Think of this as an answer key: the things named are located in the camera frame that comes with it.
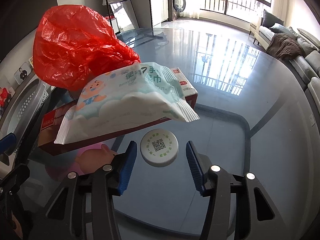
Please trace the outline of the white round lid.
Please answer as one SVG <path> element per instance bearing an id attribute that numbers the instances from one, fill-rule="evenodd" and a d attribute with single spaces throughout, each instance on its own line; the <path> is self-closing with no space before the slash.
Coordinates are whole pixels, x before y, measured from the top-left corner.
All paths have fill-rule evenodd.
<path id="1" fill-rule="evenodd" d="M 153 129 L 140 141 L 140 152 L 151 166 L 165 167 L 175 161 L 178 155 L 178 140 L 166 129 Z"/>

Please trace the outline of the pink pig toy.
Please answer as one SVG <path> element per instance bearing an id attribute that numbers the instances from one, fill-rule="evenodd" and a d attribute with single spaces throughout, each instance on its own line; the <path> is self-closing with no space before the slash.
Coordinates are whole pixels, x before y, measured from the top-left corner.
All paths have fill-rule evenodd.
<path id="1" fill-rule="evenodd" d="M 85 150 L 75 162 L 84 174 L 93 173 L 100 167 L 111 164 L 117 152 L 111 150 L 107 145 L 100 144 L 98 148 Z"/>

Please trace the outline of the baby wet wipes pack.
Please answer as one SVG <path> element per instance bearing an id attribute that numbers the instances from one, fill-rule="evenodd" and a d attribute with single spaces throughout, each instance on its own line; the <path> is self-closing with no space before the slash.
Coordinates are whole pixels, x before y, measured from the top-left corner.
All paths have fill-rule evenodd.
<path id="1" fill-rule="evenodd" d="M 169 118 L 199 119 L 173 69 L 135 63 L 95 77 L 60 125 L 55 144 L 67 145 Z"/>

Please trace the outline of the red plastic bag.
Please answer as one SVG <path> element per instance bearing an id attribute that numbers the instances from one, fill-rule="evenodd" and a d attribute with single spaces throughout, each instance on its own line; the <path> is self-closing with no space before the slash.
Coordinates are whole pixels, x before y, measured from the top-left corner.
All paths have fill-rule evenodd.
<path id="1" fill-rule="evenodd" d="M 77 91 L 101 74 L 139 61 L 108 20 L 84 5 L 52 7 L 36 29 L 34 72 L 55 87 Z"/>

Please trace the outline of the grey perforated trash basket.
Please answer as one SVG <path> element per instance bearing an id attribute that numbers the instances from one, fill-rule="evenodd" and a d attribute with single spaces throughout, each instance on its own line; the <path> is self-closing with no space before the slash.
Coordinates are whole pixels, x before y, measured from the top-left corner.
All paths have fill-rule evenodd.
<path id="1" fill-rule="evenodd" d="M 27 78 L 16 91 L 1 119 L 1 137 L 9 133 L 21 140 L 31 120 L 48 97 L 51 86 L 36 75 Z"/>

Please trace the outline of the red toothpaste box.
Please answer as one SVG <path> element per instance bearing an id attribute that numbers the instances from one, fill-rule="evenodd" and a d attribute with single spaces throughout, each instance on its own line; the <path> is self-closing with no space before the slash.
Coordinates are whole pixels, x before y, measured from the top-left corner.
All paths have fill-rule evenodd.
<path id="1" fill-rule="evenodd" d="M 89 81 L 42 119 L 38 147 L 53 156 L 168 120 L 192 122 L 197 90 L 180 68 L 135 63 Z"/>

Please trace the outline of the pink plastic stool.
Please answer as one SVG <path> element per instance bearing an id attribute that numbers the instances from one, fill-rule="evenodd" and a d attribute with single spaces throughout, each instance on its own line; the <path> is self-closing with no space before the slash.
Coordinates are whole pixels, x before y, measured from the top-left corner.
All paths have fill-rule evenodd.
<path id="1" fill-rule="evenodd" d="M 48 176 L 55 181 L 61 181 L 70 172 L 83 175 L 79 164 L 75 161 L 76 157 L 77 155 L 67 153 L 52 157 L 49 164 L 45 166 Z"/>

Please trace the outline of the clothes drying rack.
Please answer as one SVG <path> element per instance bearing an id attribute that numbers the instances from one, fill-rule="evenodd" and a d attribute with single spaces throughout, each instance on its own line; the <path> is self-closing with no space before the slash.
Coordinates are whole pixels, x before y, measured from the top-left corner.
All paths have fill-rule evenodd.
<path id="1" fill-rule="evenodd" d="M 116 32 L 135 30 L 160 45 L 167 41 L 161 31 L 154 31 L 154 27 L 168 19 L 168 0 L 124 0 L 106 6 L 107 16 L 115 18 L 111 25 L 116 27 Z"/>

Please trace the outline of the black television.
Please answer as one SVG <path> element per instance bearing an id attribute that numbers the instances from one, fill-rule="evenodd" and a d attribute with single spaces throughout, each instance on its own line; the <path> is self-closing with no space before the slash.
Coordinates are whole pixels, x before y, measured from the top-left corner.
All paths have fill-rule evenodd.
<path id="1" fill-rule="evenodd" d="M 1 60 L 39 25 L 57 0 L 1 0 Z"/>

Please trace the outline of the grey sectional sofa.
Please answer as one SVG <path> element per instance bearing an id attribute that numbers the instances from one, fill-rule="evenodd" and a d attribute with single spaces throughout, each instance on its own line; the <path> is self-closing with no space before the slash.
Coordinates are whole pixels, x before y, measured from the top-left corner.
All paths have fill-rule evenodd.
<path id="1" fill-rule="evenodd" d="M 319 107 L 319 40 L 303 29 L 285 27 L 284 21 L 266 10 L 257 24 L 249 25 L 249 33 L 268 55 L 291 70 Z"/>

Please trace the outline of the brown blanket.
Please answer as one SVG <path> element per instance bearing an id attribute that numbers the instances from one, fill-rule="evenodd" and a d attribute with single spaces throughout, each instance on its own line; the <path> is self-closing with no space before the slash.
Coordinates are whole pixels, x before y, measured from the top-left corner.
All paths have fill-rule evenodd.
<path id="1" fill-rule="evenodd" d="M 305 56 L 303 48 L 286 34 L 274 34 L 266 53 L 278 60 L 294 60 L 298 56 Z"/>

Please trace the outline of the teal cushion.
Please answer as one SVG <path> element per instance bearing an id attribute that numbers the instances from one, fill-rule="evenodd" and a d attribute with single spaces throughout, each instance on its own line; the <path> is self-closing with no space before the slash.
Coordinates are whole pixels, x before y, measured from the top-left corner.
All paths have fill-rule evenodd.
<path id="1" fill-rule="evenodd" d="M 296 39 L 295 34 L 293 31 L 290 31 L 288 28 L 284 27 L 283 25 L 279 23 L 275 23 L 272 27 L 269 27 L 269 29 L 274 32 L 275 34 L 286 34 L 292 39 Z"/>

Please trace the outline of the washing machine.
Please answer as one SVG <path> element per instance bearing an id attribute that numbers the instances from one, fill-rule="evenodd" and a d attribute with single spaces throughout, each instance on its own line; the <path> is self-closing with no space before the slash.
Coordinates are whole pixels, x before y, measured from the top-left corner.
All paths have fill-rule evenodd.
<path id="1" fill-rule="evenodd" d="M 169 3 L 169 21 L 175 21 L 180 17 L 180 14 L 184 12 L 186 7 L 185 0 L 168 0 Z"/>

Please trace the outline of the dark grey cushion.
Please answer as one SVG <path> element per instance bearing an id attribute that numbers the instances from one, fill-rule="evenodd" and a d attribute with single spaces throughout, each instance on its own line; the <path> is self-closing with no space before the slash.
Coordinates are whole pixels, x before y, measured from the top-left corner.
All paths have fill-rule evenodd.
<path id="1" fill-rule="evenodd" d="M 263 11 L 263 18 L 261 25 L 267 28 L 274 26 L 275 24 L 284 25 L 284 21 L 279 19 L 277 16 L 269 13 L 267 10 Z"/>

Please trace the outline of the man portrait photo frame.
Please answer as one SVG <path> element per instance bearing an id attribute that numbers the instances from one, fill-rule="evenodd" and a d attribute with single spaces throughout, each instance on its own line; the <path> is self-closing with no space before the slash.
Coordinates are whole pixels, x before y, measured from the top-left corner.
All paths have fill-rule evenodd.
<path id="1" fill-rule="evenodd" d="M 14 78 L 16 82 L 20 85 L 31 73 L 31 67 L 30 64 L 27 62 L 24 62 L 18 70 L 16 70 L 14 74 Z"/>

